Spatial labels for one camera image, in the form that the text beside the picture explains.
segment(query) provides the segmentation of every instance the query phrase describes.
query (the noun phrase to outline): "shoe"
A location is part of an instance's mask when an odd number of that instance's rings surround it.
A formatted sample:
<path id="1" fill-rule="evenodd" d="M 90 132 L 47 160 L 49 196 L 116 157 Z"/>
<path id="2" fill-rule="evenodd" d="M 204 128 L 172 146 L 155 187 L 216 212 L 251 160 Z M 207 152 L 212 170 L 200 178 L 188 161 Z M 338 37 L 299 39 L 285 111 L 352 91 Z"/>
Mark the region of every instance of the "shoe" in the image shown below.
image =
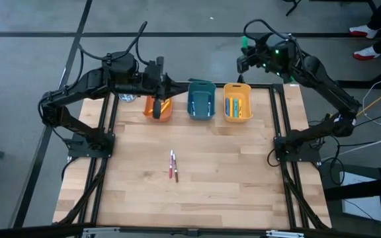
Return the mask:
<path id="1" fill-rule="evenodd" d="M 379 57 L 380 54 L 377 54 L 374 51 L 373 46 L 370 46 L 370 47 L 365 48 L 363 50 L 354 52 L 353 56 L 357 60 L 372 60 L 372 59 L 376 59 L 377 57 Z"/>
<path id="2" fill-rule="evenodd" d="M 368 39 L 373 39 L 379 30 L 372 30 L 367 25 L 351 27 L 349 34 L 352 36 L 364 36 Z"/>

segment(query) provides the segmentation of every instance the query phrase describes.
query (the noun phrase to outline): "yellow bin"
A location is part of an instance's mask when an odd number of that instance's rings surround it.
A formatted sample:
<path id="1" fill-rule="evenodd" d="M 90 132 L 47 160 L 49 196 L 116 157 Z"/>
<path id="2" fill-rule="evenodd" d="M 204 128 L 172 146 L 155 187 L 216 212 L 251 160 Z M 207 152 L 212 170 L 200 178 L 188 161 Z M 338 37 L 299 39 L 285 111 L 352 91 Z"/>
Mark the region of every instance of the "yellow bin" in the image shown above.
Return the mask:
<path id="1" fill-rule="evenodd" d="M 251 102 L 249 100 L 249 95 L 251 94 L 251 87 L 245 83 L 228 83 L 224 85 L 224 117 L 228 122 L 246 122 L 252 118 L 251 112 Z M 228 116 L 226 114 L 226 99 L 230 98 L 242 100 L 242 117 L 235 118 L 233 116 Z"/>

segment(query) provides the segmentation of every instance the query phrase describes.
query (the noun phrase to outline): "wooden tabletop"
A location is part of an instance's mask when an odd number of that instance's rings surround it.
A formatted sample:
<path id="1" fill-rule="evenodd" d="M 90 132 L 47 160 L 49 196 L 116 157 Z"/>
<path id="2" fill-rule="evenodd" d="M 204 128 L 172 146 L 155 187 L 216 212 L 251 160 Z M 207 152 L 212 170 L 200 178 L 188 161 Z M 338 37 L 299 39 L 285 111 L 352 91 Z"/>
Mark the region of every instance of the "wooden tabletop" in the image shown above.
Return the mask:
<path id="1" fill-rule="evenodd" d="M 285 85 L 284 90 L 292 129 L 307 128 L 299 86 Z M 276 101 L 281 118 L 278 95 Z M 80 120 L 96 127 L 102 103 L 85 100 Z M 173 114 L 167 123 L 148 120 L 142 114 L 144 105 L 145 97 L 119 104 L 114 127 L 116 142 L 106 170 L 99 225 L 289 228 L 280 169 L 267 165 L 275 135 L 267 89 L 252 89 L 253 117 L 244 124 L 225 121 L 222 89 L 216 91 L 216 115 L 207 122 L 189 118 L 186 93 L 173 98 Z M 285 132 L 282 120 L 280 126 Z M 169 179 L 171 149 L 177 158 L 179 183 L 174 177 Z M 271 161 L 276 162 L 274 153 Z M 54 221 L 64 218 L 82 195 L 89 162 L 89 158 L 80 158 L 65 172 Z M 298 166 L 307 202 L 330 226 L 318 171 L 311 163 Z M 300 225 L 297 204 L 294 199 Z"/>

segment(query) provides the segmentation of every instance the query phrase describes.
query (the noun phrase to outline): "cable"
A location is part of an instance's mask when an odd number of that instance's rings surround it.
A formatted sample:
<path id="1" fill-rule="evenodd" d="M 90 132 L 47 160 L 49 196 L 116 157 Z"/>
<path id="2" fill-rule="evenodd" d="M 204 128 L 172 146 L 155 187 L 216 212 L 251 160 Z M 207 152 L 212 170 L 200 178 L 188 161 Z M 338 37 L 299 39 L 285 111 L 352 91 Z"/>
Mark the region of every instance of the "cable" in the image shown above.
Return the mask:
<path id="1" fill-rule="evenodd" d="M 308 123 L 312 123 L 312 122 L 319 122 L 319 123 L 322 123 L 323 121 L 319 121 L 319 120 L 312 120 L 312 121 L 309 121 Z"/>
<path id="2" fill-rule="evenodd" d="M 82 76 L 82 72 L 83 72 L 83 52 L 80 51 L 79 73 L 77 74 L 76 80 L 70 86 L 68 86 L 69 89 L 71 89 L 74 86 L 76 86 L 76 84 L 79 82 L 80 77 Z"/>
<path id="3" fill-rule="evenodd" d="M 356 143 L 356 144 L 350 144 L 350 145 L 341 145 L 341 147 L 348 147 L 348 146 L 358 146 L 358 145 L 368 145 L 371 143 L 374 143 L 376 141 L 370 141 L 370 142 L 363 142 L 363 143 Z"/>
<path id="4" fill-rule="evenodd" d="M 373 217 L 370 216 L 370 214 L 366 213 L 363 209 L 361 209 L 361 208 L 360 208 L 359 206 L 357 206 L 355 203 L 350 202 L 350 201 L 348 201 L 348 200 L 346 200 L 346 199 L 343 199 L 343 200 L 346 201 L 346 202 L 348 202 L 348 203 L 350 203 L 350 204 L 352 204 L 352 205 L 354 205 L 354 206 L 356 206 L 360 211 L 362 211 L 364 214 L 366 214 L 372 221 L 376 222 L 378 225 L 381 225 L 381 221 L 377 221 L 377 220 L 373 219 Z"/>
<path id="5" fill-rule="evenodd" d="M 357 148 L 354 148 L 354 149 L 350 149 L 348 151 L 345 151 L 345 152 L 341 153 L 341 155 L 344 155 L 346 153 L 350 153 L 350 152 L 353 152 L 353 151 L 356 151 L 356 150 L 359 150 L 359 149 L 364 149 L 366 147 L 369 147 L 369 146 L 372 146 L 372 145 L 376 145 L 376 144 L 379 144 L 379 143 L 381 143 L 381 140 L 380 141 L 376 141 L 376 142 L 371 143 L 371 144 L 368 144 L 368 145 L 363 145 L 363 146 L 360 146 L 360 147 L 357 147 Z M 329 157 L 323 158 L 323 159 L 321 159 L 321 162 L 325 161 L 326 159 L 330 159 L 332 157 L 333 156 L 329 156 Z"/>
<path id="6" fill-rule="evenodd" d="M 65 173 L 65 170 L 67 169 L 67 167 L 68 167 L 71 163 L 73 163 L 74 161 L 76 161 L 76 159 L 78 159 L 78 157 L 72 157 L 72 158 L 70 159 L 70 161 L 68 161 L 67 164 L 64 165 L 64 167 L 63 167 L 63 171 L 61 172 L 61 181 L 64 180 L 64 173 Z"/>
<path id="7" fill-rule="evenodd" d="M 373 86 L 371 87 L 371 89 L 367 92 L 367 94 L 373 89 L 373 87 L 376 85 L 376 84 L 379 84 L 379 83 L 381 83 L 381 81 L 380 82 L 377 82 L 377 83 L 375 83 L 375 84 L 373 84 Z M 366 110 L 368 110 L 372 105 L 374 105 L 376 102 L 378 102 L 379 100 L 381 99 L 381 96 L 378 98 L 378 99 L 376 99 L 374 102 L 372 102 L 372 103 L 370 103 L 366 108 L 364 108 L 364 103 L 362 104 L 362 111 L 360 111 L 360 112 L 358 112 L 358 114 L 357 114 L 357 116 L 359 116 L 359 115 L 361 115 L 362 113 L 364 113 Z"/>
<path id="8" fill-rule="evenodd" d="M 267 22 L 265 22 L 265 20 L 263 20 L 263 19 L 254 19 L 254 20 L 251 20 L 251 21 L 249 21 L 246 25 L 245 25 L 245 27 L 243 27 L 243 35 L 244 36 L 246 36 L 246 37 L 248 37 L 249 39 L 251 39 L 251 40 L 257 40 L 256 38 L 254 38 L 254 37 L 252 37 L 252 36 L 249 36 L 248 35 L 248 33 L 246 32 L 246 29 L 248 28 L 248 26 L 249 25 L 251 25 L 252 23 L 254 23 L 254 22 L 261 22 L 261 23 L 263 23 L 271 32 L 273 32 L 274 34 L 276 34 L 277 36 L 279 36 L 280 38 L 282 38 L 283 40 L 288 40 L 288 38 L 287 37 L 285 37 L 285 36 L 283 36 L 282 34 L 280 34 L 280 33 L 278 33 L 275 29 L 273 29 L 273 28 L 271 28 L 271 26 L 267 23 Z"/>
<path id="9" fill-rule="evenodd" d="M 77 45 L 77 47 L 79 48 L 80 52 L 85 53 L 85 55 L 89 56 L 90 58 L 93 58 L 93 59 L 96 59 L 96 60 L 102 60 L 102 61 L 105 60 L 105 58 L 102 58 L 102 57 L 99 57 L 99 56 L 94 56 L 93 54 L 87 52 L 85 49 L 83 49 L 81 44 Z"/>
<path id="10" fill-rule="evenodd" d="M 280 34 L 279 32 L 277 32 L 275 29 L 273 29 L 267 22 L 265 22 L 265 20 L 263 19 L 254 19 L 254 20 L 251 20 L 249 21 L 245 27 L 243 27 L 243 35 L 246 36 L 247 38 L 251 39 L 251 40 L 254 40 L 254 41 L 257 41 L 256 38 L 248 35 L 248 33 L 246 32 L 248 26 L 250 26 L 251 24 L 253 24 L 254 22 L 261 22 L 263 23 L 272 33 L 276 34 L 278 37 L 282 38 L 283 40 L 288 40 L 292 43 L 295 44 L 296 46 L 296 49 L 298 51 L 298 55 L 301 59 L 301 65 L 302 65 L 302 69 L 304 71 L 304 75 L 306 75 L 307 73 L 310 74 L 312 77 L 314 77 L 314 79 L 316 78 L 315 75 L 313 75 L 312 73 L 310 73 L 309 71 L 306 70 L 305 68 L 305 64 L 304 64 L 304 56 L 302 55 L 302 50 L 301 50 L 301 47 L 299 46 L 299 43 L 296 41 L 296 39 L 294 37 L 292 37 L 290 34 L 288 36 L 283 36 L 282 34 Z"/>
<path id="11" fill-rule="evenodd" d="M 370 120 L 368 120 L 368 121 L 366 121 L 366 122 L 363 122 L 363 123 L 360 123 L 360 124 L 354 126 L 354 128 L 359 127 L 359 126 L 361 126 L 361 125 L 363 125 L 363 124 L 365 124 L 365 123 L 375 122 L 374 120 L 377 120 L 377 119 L 379 119 L 379 118 L 381 118 L 381 116 L 378 116 L 378 117 L 373 118 L 373 119 L 369 118 Z"/>
<path id="12" fill-rule="evenodd" d="M 332 181 L 333 184 L 335 184 L 337 186 L 341 186 L 343 184 L 344 179 L 345 179 L 345 166 L 344 166 L 343 162 L 340 159 L 338 159 L 338 156 L 341 152 L 341 144 L 339 143 L 339 141 L 334 136 L 330 136 L 330 137 L 333 138 L 337 143 L 336 153 L 335 153 L 335 156 L 328 158 L 325 161 L 322 161 L 322 165 L 327 163 L 328 161 L 331 161 L 330 167 L 329 167 L 329 172 L 328 172 L 328 174 L 330 175 L 330 180 Z M 336 162 L 339 162 L 341 164 L 341 170 L 343 172 L 342 179 L 339 182 L 335 181 L 335 179 L 332 176 L 332 170 L 336 166 Z M 321 168 L 322 165 L 320 165 L 318 167 L 318 171 L 320 172 L 321 177 L 323 177 L 323 176 L 321 175 L 321 171 L 319 168 Z"/>
<path id="13" fill-rule="evenodd" d="M 59 133 L 56 131 L 55 128 L 51 128 L 51 129 L 55 133 L 55 135 L 58 136 L 64 142 L 65 146 L 67 147 L 67 150 L 69 150 L 70 148 L 69 148 L 67 142 L 65 141 L 65 139 L 62 136 L 59 135 Z"/>
<path id="14" fill-rule="evenodd" d="M 277 166 L 280 165 L 280 162 L 279 162 L 277 165 L 272 165 L 272 164 L 270 163 L 270 155 L 271 155 L 271 153 L 272 153 L 273 151 L 275 151 L 275 150 L 276 150 L 276 149 L 272 149 L 272 150 L 270 151 L 269 155 L 267 156 L 267 163 L 268 163 L 271 167 L 277 167 Z"/>
<path id="15" fill-rule="evenodd" d="M 367 94 L 365 94 L 364 98 L 362 98 L 362 113 L 364 114 L 365 117 L 367 117 L 368 119 L 370 119 L 372 122 L 374 122 L 374 123 L 376 123 L 376 124 L 378 124 L 378 125 L 381 125 L 381 123 L 378 123 L 378 122 L 372 120 L 371 118 L 369 118 L 369 117 L 367 116 L 367 113 L 365 113 L 365 110 L 367 110 L 367 109 L 366 109 L 366 108 L 364 109 L 365 98 L 368 96 L 368 94 L 371 92 L 371 90 L 373 90 L 374 86 L 376 86 L 376 85 L 379 84 L 379 83 L 381 83 L 381 81 L 379 81 L 379 82 L 373 84 L 373 86 L 371 86 L 370 90 L 368 90 Z"/>
<path id="16" fill-rule="evenodd" d="M 142 62 L 144 65 L 149 65 L 148 61 L 145 61 L 145 60 L 143 60 L 140 57 L 140 54 L 139 54 L 139 39 L 136 41 L 135 50 L 136 50 L 136 56 L 138 57 L 139 61 Z"/>
<path id="17" fill-rule="evenodd" d="M 90 58 L 93 58 L 93 59 L 96 59 L 96 60 L 101 60 L 101 61 L 107 61 L 107 60 L 118 60 L 122 57 L 124 57 L 126 54 L 128 54 L 130 52 L 130 50 L 132 49 L 132 47 L 134 46 L 134 44 L 136 44 L 136 42 L 139 40 L 140 36 L 142 35 L 142 33 L 144 32 L 145 30 L 145 27 L 146 25 L 148 24 L 147 21 L 145 21 L 144 23 L 142 23 L 142 25 L 140 26 L 140 29 L 139 29 L 139 32 L 138 32 L 138 35 L 135 37 L 135 39 L 133 39 L 132 43 L 130 43 L 130 45 L 127 47 L 127 49 L 124 51 L 124 53 L 121 55 L 121 56 L 117 56 L 115 58 L 108 58 L 108 57 L 99 57 L 99 56 L 95 56 L 89 52 L 87 52 L 85 49 L 83 49 L 82 45 L 79 44 L 78 45 L 78 48 L 81 52 L 85 53 L 85 55 L 89 56 Z"/>
<path id="18" fill-rule="evenodd" d="M 139 62 L 135 59 L 135 63 L 136 63 L 136 71 L 135 73 L 139 72 Z"/>

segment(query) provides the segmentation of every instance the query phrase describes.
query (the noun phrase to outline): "concrete floor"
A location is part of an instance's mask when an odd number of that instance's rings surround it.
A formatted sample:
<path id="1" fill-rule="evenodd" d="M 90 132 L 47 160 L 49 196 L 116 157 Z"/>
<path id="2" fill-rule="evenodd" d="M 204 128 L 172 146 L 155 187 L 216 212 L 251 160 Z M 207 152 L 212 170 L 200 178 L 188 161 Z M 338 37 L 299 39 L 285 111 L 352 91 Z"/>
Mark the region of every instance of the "concrete floor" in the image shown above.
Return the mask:
<path id="1" fill-rule="evenodd" d="M 84 6 L 85 0 L 0 0 L 0 31 L 76 32 Z M 91 5 L 84 32 L 135 32 L 144 20 L 148 21 L 146 32 L 241 32 L 247 21 L 260 17 L 280 32 L 346 32 L 349 26 L 367 22 L 371 15 L 366 3 L 302 1 L 286 18 L 284 14 L 289 8 L 290 4 L 278 0 L 98 0 Z M 267 31 L 262 26 L 250 30 Z M 80 43 L 93 54 L 104 55 L 123 50 L 130 41 L 131 38 L 82 38 Z M 0 38 L 0 150 L 6 153 L 0 160 L 0 229 L 11 225 L 43 129 L 36 104 L 44 92 L 57 88 L 72 42 L 73 38 Z M 362 81 L 381 73 L 381 58 L 361 62 L 351 56 L 353 51 L 373 41 L 344 38 L 300 39 L 299 42 L 306 52 L 323 62 L 332 79 Z M 177 81 L 190 77 L 235 81 L 239 48 L 239 38 L 151 37 L 140 40 L 142 57 L 165 56 L 165 71 Z M 78 65 L 75 60 L 69 81 L 74 80 Z M 97 61 L 85 58 L 84 72 L 98 66 Z M 248 82 L 281 82 L 274 75 L 256 69 L 246 73 L 245 78 Z M 302 89 L 302 93 L 309 120 L 321 120 L 326 112 L 334 111 L 313 90 Z M 348 93 L 362 100 L 366 90 L 348 90 Z M 374 90 L 368 101 L 380 95 L 381 90 Z M 73 104 L 70 111 L 77 116 L 80 108 L 81 103 Z M 381 101 L 369 115 L 381 115 Z M 381 127 L 370 123 L 341 141 L 358 143 L 376 139 L 381 139 Z M 321 155 L 330 155 L 334 149 L 333 142 L 327 143 Z M 26 226 L 51 223 L 66 157 L 67 149 L 52 136 Z M 340 159 L 350 165 L 381 167 L 381 145 Z M 338 230 L 381 235 L 381 226 L 371 221 L 344 218 L 339 214 L 333 214 L 331 219 Z M 140 234 L 127 236 L 143 237 Z"/>

